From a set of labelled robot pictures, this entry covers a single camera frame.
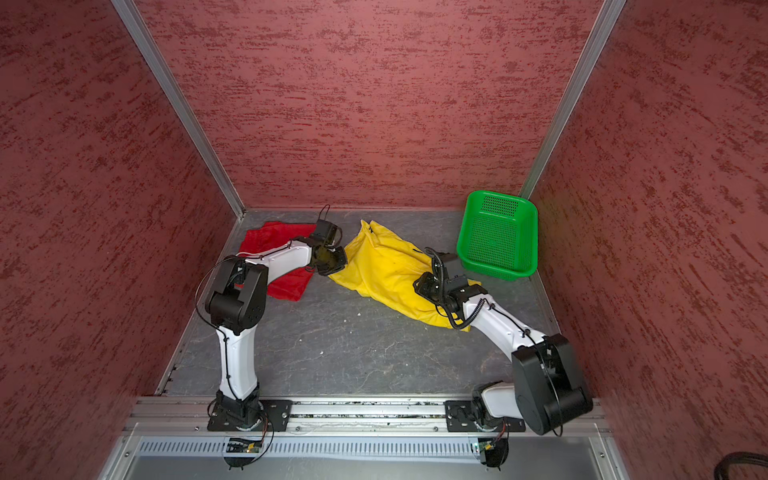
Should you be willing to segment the yellow shorts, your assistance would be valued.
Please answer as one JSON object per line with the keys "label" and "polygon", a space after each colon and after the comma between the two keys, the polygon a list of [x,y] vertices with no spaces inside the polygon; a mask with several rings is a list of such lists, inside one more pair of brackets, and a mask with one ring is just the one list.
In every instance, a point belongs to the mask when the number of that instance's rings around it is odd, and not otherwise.
{"label": "yellow shorts", "polygon": [[[347,266],[330,278],[412,320],[467,331],[489,305],[487,291],[467,279],[456,255],[421,250],[375,221],[363,221],[344,250]],[[415,293],[413,282],[425,272],[443,273],[443,305],[433,305]]]}

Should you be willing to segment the red shorts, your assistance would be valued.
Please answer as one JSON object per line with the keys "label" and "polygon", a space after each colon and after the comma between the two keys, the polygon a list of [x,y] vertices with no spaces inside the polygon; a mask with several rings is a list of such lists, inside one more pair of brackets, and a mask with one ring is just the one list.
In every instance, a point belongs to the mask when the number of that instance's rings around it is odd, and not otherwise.
{"label": "red shorts", "polygon": [[[268,221],[258,229],[246,232],[238,254],[256,254],[281,247],[297,237],[307,237],[316,229],[315,224]],[[313,273],[305,268],[281,276],[268,286],[267,293],[277,300],[298,302],[306,291]]]}

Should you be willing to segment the green plastic basket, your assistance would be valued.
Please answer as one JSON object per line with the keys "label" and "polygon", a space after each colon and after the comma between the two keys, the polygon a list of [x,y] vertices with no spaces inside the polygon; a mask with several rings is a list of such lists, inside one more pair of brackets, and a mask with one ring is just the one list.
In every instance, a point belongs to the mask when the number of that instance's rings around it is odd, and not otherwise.
{"label": "green plastic basket", "polygon": [[479,190],[467,197],[457,240],[465,269],[505,281],[538,268],[538,210],[527,199]]}

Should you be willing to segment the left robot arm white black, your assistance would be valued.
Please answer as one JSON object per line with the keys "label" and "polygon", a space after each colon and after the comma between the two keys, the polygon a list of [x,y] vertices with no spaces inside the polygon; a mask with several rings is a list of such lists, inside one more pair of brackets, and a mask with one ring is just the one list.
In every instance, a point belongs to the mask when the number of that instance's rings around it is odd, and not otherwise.
{"label": "left robot arm white black", "polygon": [[300,269],[325,277],[342,271],[347,264],[342,237],[339,226],[319,219],[308,235],[261,252],[227,256],[212,270],[215,277],[201,319],[213,328],[219,341],[221,380],[209,430],[253,431],[268,425],[259,398],[254,340],[265,313],[268,287]]}

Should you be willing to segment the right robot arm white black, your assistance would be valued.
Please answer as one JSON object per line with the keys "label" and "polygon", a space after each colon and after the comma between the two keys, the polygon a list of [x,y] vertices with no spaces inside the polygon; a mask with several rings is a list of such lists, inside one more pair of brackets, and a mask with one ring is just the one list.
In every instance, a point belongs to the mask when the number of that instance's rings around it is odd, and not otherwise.
{"label": "right robot arm white black", "polygon": [[472,394],[465,413],[479,431],[504,434],[517,419],[537,435],[564,434],[566,423],[589,413],[593,397],[575,353],[561,334],[547,335],[501,307],[481,285],[471,284],[455,254],[425,250],[431,270],[413,282],[454,330],[480,331],[512,365],[512,380],[489,383]]}

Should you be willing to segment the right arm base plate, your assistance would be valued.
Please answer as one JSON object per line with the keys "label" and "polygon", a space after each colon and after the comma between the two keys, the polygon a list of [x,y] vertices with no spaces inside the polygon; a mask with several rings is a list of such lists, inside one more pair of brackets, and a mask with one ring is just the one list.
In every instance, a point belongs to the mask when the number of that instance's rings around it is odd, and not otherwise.
{"label": "right arm base plate", "polygon": [[478,400],[447,400],[444,402],[447,430],[452,433],[522,433],[526,425],[522,418],[492,416]]}

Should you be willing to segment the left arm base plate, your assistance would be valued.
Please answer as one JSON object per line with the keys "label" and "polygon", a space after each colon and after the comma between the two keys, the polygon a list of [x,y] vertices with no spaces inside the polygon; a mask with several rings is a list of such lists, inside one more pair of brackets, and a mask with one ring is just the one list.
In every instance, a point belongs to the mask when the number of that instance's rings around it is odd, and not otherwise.
{"label": "left arm base plate", "polygon": [[293,406],[294,402],[287,399],[261,400],[259,413],[254,420],[243,423],[227,414],[219,405],[214,405],[209,409],[207,430],[242,434],[255,434],[264,429],[278,433],[286,432]]}

